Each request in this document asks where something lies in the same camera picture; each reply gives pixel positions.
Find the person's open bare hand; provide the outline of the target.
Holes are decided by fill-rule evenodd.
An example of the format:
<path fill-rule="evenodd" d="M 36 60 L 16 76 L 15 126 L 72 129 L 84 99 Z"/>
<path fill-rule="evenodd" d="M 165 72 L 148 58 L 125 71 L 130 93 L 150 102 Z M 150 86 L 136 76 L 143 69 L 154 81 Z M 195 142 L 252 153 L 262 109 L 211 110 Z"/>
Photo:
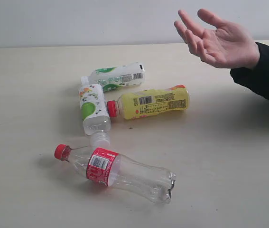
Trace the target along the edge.
<path fill-rule="evenodd" d="M 241 25 L 222 19 L 207 9 L 199 9 L 198 17 L 215 29 L 207 29 L 196 23 L 184 11 L 179 10 L 180 20 L 174 26 L 189 52 L 215 68 L 253 69 L 259 59 L 258 45 Z"/>

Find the black sleeved forearm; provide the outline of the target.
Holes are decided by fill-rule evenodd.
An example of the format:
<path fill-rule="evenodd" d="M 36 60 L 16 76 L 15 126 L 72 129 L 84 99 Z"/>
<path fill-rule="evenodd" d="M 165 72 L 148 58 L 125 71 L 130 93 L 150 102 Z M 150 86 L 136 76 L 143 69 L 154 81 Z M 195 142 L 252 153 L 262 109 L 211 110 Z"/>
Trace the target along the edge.
<path fill-rule="evenodd" d="M 257 43 L 260 59 L 251 70 L 247 68 L 235 68 L 230 70 L 234 82 L 250 89 L 252 92 L 269 100 L 269 46 Z"/>

